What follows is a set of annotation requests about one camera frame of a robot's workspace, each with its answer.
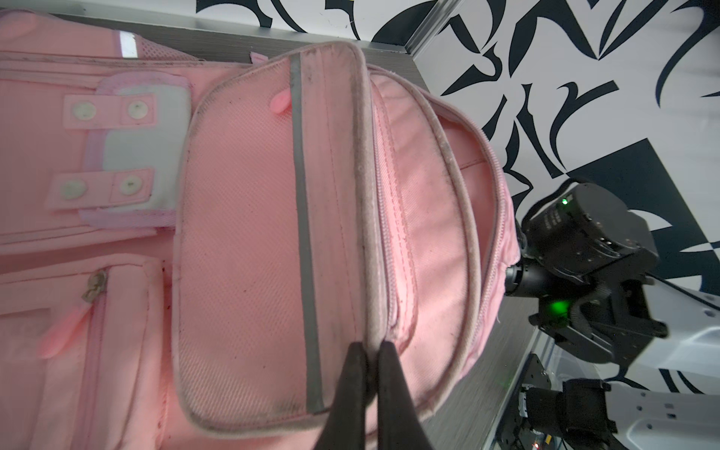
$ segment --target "green light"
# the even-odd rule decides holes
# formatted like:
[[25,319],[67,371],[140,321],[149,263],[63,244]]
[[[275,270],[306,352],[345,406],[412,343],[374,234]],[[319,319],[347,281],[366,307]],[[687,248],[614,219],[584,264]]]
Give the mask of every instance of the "green light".
[[557,300],[556,302],[550,304],[549,309],[550,312],[555,315],[566,315],[567,311],[570,309],[570,302],[567,300]]

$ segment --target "black abstract pattern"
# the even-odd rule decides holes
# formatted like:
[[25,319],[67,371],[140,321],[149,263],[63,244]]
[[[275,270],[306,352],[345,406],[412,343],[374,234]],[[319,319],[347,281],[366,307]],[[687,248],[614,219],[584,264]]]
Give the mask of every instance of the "black abstract pattern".
[[[382,23],[384,24],[379,27],[373,35],[361,36],[357,29],[355,20],[355,6],[360,1],[362,0],[325,0],[324,10],[339,9],[345,12],[348,16],[348,25],[352,29],[355,39],[371,40],[372,42],[392,45],[405,45],[410,39],[410,36],[413,35],[422,21],[430,13],[430,10],[432,10],[433,6],[437,3],[437,0],[417,0],[415,5],[408,7],[393,17],[383,17],[384,10],[378,9],[374,11],[374,15],[380,16],[382,18]],[[492,1],[494,4],[504,5],[505,3],[505,0]],[[323,11],[306,10],[303,12],[302,17],[298,17],[299,14],[296,14],[296,17],[293,17],[290,13],[288,13],[287,8],[285,7],[286,5],[290,6],[288,0],[271,0],[271,3],[285,23],[297,32],[307,32],[305,29],[307,26],[305,28],[301,26],[304,22],[312,24],[313,22],[325,21],[322,16]],[[261,27],[270,28],[273,25],[272,17],[268,16],[261,10],[258,5],[258,0],[196,0],[195,4],[195,12],[200,12],[218,4],[234,4],[242,6],[255,14]],[[498,25],[499,22],[494,24],[493,27],[497,28]]]
[[[638,12],[630,17],[627,13],[624,14],[624,10],[629,8],[631,2],[620,0],[614,8],[606,6],[608,15],[601,18],[600,30],[602,32],[596,35],[599,39],[593,38],[591,42],[567,0],[539,0],[527,12],[516,16],[510,23],[503,22],[504,18],[508,17],[507,5],[504,1],[483,1],[487,2],[492,14],[492,29],[484,45],[478,45],[473,38],[471,33],[472,17],[464,17],[462,10],[445,24],[441,32],[451,30],[462,47],[468,51],[468,59],[473,60],[478,58],[478,55],[484,56],[492,61],[495,72],[483,73],[475,64],[472,64],[442,91],[441,95],[450,96],[451,102],[454,98],[451,94],[460,95],[460,97],[471,95],[460,94],[469,86],[478,83],[492,83],[500,80],[501,77],[505,77],[506,80],[512,79],[518,68],[522,67],[528,52],[542,54],[546,50],[542,45],[547,45],[546,43],[539,43],[538,47],[531,49],[537,38],[537,24],[540,18],[552,21],[560,27],[578,55],[584,55],[590,60],[594,60],[593,64],[600,64],[602,60],[613,55],[619,48],[632,42],[633,36],[648,26],[661,11],[663,17],[667,19],[667,17],[672,18],[677,11],[693,7],[699,8],[703,13],[703,19],[699,26],[684,39],[680,47],[668,49],[670,52],[666,54],[672,53],[672,56],[663,60],[654,74],[656,78],[652,80],[655,85],[653,103],[660,108],[662,89],[673,69],[690,49],[720,27],[720,2],[714,0],[688,0],[680,6],[675,3],[676,6],[671,6],[669,9],[666,6],[669,6],[667,4],[670,0],[647,0],[644,6],[641,6],[640,10],[635,9],[634,11]],[[599,1],[589,0],[588,8],[593,9],[599,4]],[[622,29],[616,30],[619,22],[625,25]],[[505,30],[503,39],[505,42],[509,40],[505,54],[498,53],[500,45],[499,41],[495,40],[498,30],[501,28]],[[486,49],[485,46],[489,44],[492,46]],[[521,80],[531,80],[531,74],[532,70],[524,69]],[[584,111],[585,108],[592,109],[594,102],[601,98],[606,96],[608,98],[607,101],[603,101],[604,105],[622,99],[628,94],[628,92],[624,92],[624,87],[612,78],[607,78],[600,83],[595,81],[595,84],[591,85],[582,79],[566,78],[566,81],[558,83],[553,88],[566,90],[562,106],[559,107],[559,110],[556,109],[550,117],[545,114],[542,117],[543,126],[539,127],[539,117],[530,108],[531,96],[535,95],[536,84],[534,82],[518,84],[524,93],[522,105],[520,107],[512,106],[513,111],[508,111],[511,102],[506,95],[502,95],[499,104],[487,109],[488,115],[491,111],[494,112],[482,127],[489,139],[496,138],[496,148],[504,147],[506,160],[503,170],[508,177],[519,182],[514,186],[525,186],[516,189],[513,195],[516,211],[523,202],[527,202],[526,199],[533,190],[547,189],[546,186],[539,188],[538,183],[534,182],[539,179],[537,172],[531,174],[525,169],[518,168],[526,167],[527,163],[524,163],[525,166],[523,166],[520,162],[524,152],[532,152],[539,159],[539,165],[534,170],[545,172],[546,175],[543,176],[546,179],[581,176],[593,180],[618,195],[629,208],[651,213],[667,221],[669,226],[652,232],[662,260],[656,269],[657,275],[666,279],[701,275],[701,290],[720,294],[720,260],[715,252],[716,248],[720,248],[720,241],[708,241],[667,169],[663,166],[649,138],[636,142],[630,141],[615,151],[608,149],[603,157],[583,166],[566,167],[566,156],[574,149],[564,148],[558,141],[562,133],[572,132],[571,130],[563,131],[567,128],[565,124],[579,111]],[[712,98],[718,96],[720,96],[720,91],[714,89],[702,97],[707,98],[708,102],[712,102],[714,101]],[[507,140],[498,143],[497,133],[500,128],[511,129],[511,131],[509,134],[505,134],[508,132],[505,131],[502,139]]]

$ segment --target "backpack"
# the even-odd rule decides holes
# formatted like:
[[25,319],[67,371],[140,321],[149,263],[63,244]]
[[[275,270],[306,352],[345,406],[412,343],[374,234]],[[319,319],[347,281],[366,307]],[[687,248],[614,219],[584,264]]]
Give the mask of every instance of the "backpack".
[[519,257],[483,132],[351,43],[256,60],[0,12],[10,448],[309,448],[350,343],[420,419],[479,357]]

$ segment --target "black cable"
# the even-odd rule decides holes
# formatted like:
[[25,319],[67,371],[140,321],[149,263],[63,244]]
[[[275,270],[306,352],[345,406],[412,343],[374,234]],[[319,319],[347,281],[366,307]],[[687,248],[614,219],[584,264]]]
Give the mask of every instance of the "black cable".
[[521,228],[523,230],[527,230],[528,222],[530,222],[530,219],[532,219],[535,214],[537,214],[540,209],[545,206],[546,204],[550,203],[551,201],[555,200],[557,197],[560,197],[561,194],[563,194],[568,187],[570,187],[570,184],[573,183],[591,183],[591,181],[588,181],[587,179],[571,176],[567,180],[563,181],[559,188],[555,190],[552,194],[550,194],[547,197],[544,197],[537,201],[534,205],[530,207],[528,212],[525,214],[525,217],[523,217],[523,222],[521,223]]
[[676,285],[676,284],[673,284],[673,283],[669,282],[668,280],[666,280],[666,279],[664,279],[664,278],[661,278],[661,277],[659,277],[659,276],[657,276],[657,275],[650,274],[650,273],[647,273],[647,276],[650,276],[651,278],[654,278],[654,279],[656,279],[657,281],[659,281],[659,282],[661,282],[661,283],[663,283],[663,284],[666,284],[666,285],[669,286],[669,287],[672,287],[672,288],[675,289],[676,291],[682,292],[683,294],[687,295],[687,296],[690,297],[691,299],[697,300],[697,301],[699,301],[700,303],[702,303],[703,305],[714,309],[715,311],[720,311],[720,307],[718,307],[718,306],[716,306],[716,305],[713,305],[712,303],[708,302],[707,300],[704,300],[704,299],[698,297],[697,295],[695,295],[695,294],[693,294],[693,293],[691,293],[691,292],[688,292],[688,291],[684,290],[682,287],[680,287],[680,286],[678,286],[678,285]]

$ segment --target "pink zipper pull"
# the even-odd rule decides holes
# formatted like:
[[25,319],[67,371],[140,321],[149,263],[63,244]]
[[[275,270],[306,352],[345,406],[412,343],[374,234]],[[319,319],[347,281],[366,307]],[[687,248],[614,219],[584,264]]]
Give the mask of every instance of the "pink zipper pull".
[[70,311],[45,331],[37,347],[37,355],[41,359],[52,358],[70,343],[75,330],[87,316],[95,299],[107,290],[107,269],[95,271],[88,279],[87,286],[88,289]]

